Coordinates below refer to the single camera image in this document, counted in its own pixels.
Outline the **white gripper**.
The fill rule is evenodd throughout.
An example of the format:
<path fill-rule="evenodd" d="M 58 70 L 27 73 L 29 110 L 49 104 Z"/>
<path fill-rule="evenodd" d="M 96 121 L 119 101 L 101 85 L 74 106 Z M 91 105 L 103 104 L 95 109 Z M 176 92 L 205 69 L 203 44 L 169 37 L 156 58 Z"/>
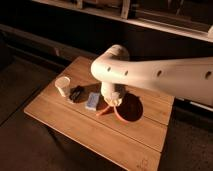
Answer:
<path fill-rule="evenodd" d="M 109 82 L 101 83 L 101 94 L 107 104 L 112 106 L 119 106 L 122 103 L 126 93 L 125 87 L 121 84 L 114 84 Z"/>

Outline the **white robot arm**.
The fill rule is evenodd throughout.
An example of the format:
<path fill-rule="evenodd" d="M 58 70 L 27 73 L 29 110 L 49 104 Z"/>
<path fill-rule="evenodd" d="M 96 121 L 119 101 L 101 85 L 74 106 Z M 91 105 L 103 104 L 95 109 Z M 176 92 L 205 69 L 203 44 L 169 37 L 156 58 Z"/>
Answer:
<path fill-rule="evenodd" d="M 91 65 L 110 106 L 121 104 L 125 85 L 213 106 L 213 57 L 138 62 L 128 58 L 124 47 L 113 45 Z"/>

